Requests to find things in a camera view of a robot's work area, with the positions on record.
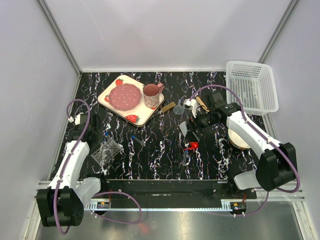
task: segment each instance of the mug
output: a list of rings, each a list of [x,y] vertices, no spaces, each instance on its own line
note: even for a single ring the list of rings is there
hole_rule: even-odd
[[[158,107],[160,102],[160,93],[164,90],[165,86],[162,83],[158,85],[147,84],[143,87],[144,104],[151,109]]]

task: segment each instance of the strawberry print tray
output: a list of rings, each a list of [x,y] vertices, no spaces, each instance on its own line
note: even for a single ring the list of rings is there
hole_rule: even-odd
[[[116,88],[117,86],[123,85],[123,84],[132,84],[135,85],[141,93],[141,98],[140,98],[140,103],[134,107],[131,110],[118,110],[114,108],[110,104],[110,99],[109,95],[112,89]],[[141,82],[138,82],[137,80],[134,80],[133,78],[127,76],[127,75],[120,75],[119,77],[116,78],[116,80],[113,81],[98,97],[98,102],[110,110],[111,112],[117,114],[124,120],[130,122],[136,127],[142,127],[144,126],[149,119],[153,116],[153,114],[159,109],[159,107],[164,103],[165,97],[161,93],[160,94],[160,103],[159,106],[151,109],[145,105],[145,100],[144,100],[144,93],[143,93],[143,87],[144,84]]]

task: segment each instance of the wooden handle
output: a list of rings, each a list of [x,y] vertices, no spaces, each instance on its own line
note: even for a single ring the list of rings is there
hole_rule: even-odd
[[[204,104],[204,102],[201,100],[200,97],[197,96],[195,99],[199,103],[199,105],[202,106],[203,110],[205,110],[206,112],[209,112],[207,106]]]

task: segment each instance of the metal floor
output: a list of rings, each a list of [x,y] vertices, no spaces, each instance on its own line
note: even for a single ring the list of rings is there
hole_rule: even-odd
[[[248,203],[248,212],[259,206]],[[135,221],[137,212],[108,212],[106,216]],[[290,202],[268,202],[257,215],[222,217],[208,212],[143,212],[138,225],[124,225],[95,218],[86,212],[78,227],[62,236],[54,227],[40,227],[37,240],[301,240]]]

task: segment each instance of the strawberry print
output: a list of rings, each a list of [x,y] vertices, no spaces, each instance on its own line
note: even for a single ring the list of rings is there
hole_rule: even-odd
[[[140,118],[137,115],[128,115],[125,117],[125,119],[127,119],[129,122],[133,124],[137,124],[140,120]]]
[[[106,96],[104,97],[104,100],[108,103],[108,102],[109,102],[109,95],[106,95]]]
[[[117,85],[117,86],[119,86],[119,85],[121,85],[123,83],[124,83],[124,81],[121,78],[115,80],[115,85]]]

